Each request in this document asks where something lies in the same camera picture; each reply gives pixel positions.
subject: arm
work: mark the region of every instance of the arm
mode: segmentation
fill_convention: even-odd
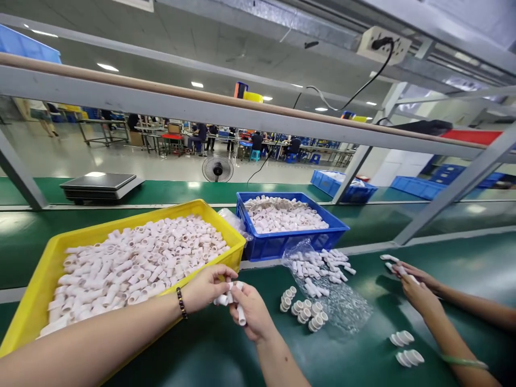
[[[194,313],[229,290],[219,275],[236,278],[224,265],[201,271],[182,290],[187,313]],[[181,317],[175,293],[154,297],[78,322],[35,340],[0,359],[9,386],[95,386],[125,360],[150,344]]]
[[[492,325],[509,332],[516,331],[516,310],[513,308],[497,304],[485,298],[459,292],[445,285],[441,285],[435,294]]]
[[[477,358],[468,348],[464,340],[450,322],[439,299],[421,282],[416,284],[407,275],[402,277],[403,291],[408,301],[421,314],[425,324],[441,348],[443,355],[458,359],[473,360]],[[467,387],[498,387],[500,384],[489,373],[481,368],[466,365],[450,364],[451,370],[462,385]]]
[[[516,309],[452,289],[449,286],[443,285],[428,273],[408,263],[399,262],[398,264],[403,265],[407,273],[412,274],[419,281],[424,282],[434,294],[442,299],[457,305],[499,328],[509,332],[516,331]]]
[[[244,284],[241,291],[234,286],[231,293],[235,302],[243,308],[247,319],[244,331],[247,337],[256,344],[258,359],[267,386],[309,387],[310,384],[292,357],[285,340],[274,326],[258,291],[254,287]],[[235,304],[230,305],[230,313],[235,323],[238,324],[238,312]]]

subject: forearm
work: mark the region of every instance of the forearm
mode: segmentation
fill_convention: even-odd
[[[268,387],[310,386],[278,331],[268,339],[258,341],[256,349]]]
[[[424,316],[424,320],[443,355],[458,359],[477,360],[444,313]],[[464,386],[495,387],[500,385],[487,370],[457,364],[450,364],[450,367]]]
[[[95,386],[180,315],[167,295],[95,316],[2,358],[0,375],[9,386]]]
[[[510,332],[516,331],[516,310],[513,308],[471,296],[445,285],[440,286],[436,294],[499,328]]]

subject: beaded bracelet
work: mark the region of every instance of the beaded bracelet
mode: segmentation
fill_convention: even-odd
[[[188,320],[188,315],[186,310],[184,309],[184,302],[183,302],[183,295],[181,294],[181,288],[176,289],[177,292],[177,298],[179,299],[179,307],[181,308],[181,314],[183,315],[183,318],[185,320]]]
[[[457,364],[458,366],[466,366],[466,367],[473,367],[473,368],[480,368],[488,370],[489,367],[484,362],[481,362],[480,360],[468,360],[468,359],[460,359],[458,357],[453,356],[447,356],[447,355],[441,355],[441,358],[450,364]]]

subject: ceiling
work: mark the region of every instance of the ceiling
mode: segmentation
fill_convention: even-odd
[[[155,12],[150,13],[109,0],[1,0],[0,12],[274,80],[304,86],[313,84],[341,96],[353,95],[370,75],[370,71],[279,43],[281,36],[277,40],[264,38],[161,3],[155,3]],[[62,62],[67,65],[102,71],[96,63],[105,63],[119,69],[121,75],[188,88],[192,88],[191,81],[196,81],[204,84],[205,91],[223,95],[233,95],[238,81],[229,76],[34,34],[23,27],[16,29],[59,50]],[[251,91],[271,96],[273,100],[269,103],[275,105],[292,107],[298,96],[295,91],[246,83]],[[380,105],[390,85],[377,80],[361,92],[358,99]],[[342,107],[342,102],[328,102]],[[320,106],[324,105],[319,97],[303,94],[297,108],[313,111]],[[360,105],[350,107],[359,115],[373,117],[376,113],[375,109]],[[340,115],[331,110],[324,114]]]

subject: cardboard box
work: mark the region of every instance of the cardboard box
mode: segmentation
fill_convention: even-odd
[[[144,146],[140,132],[129,132],[132,146]]]
[[[168,124],[168,132],[172,134],[180,134],[181,128],[179,125],[176,124]]]

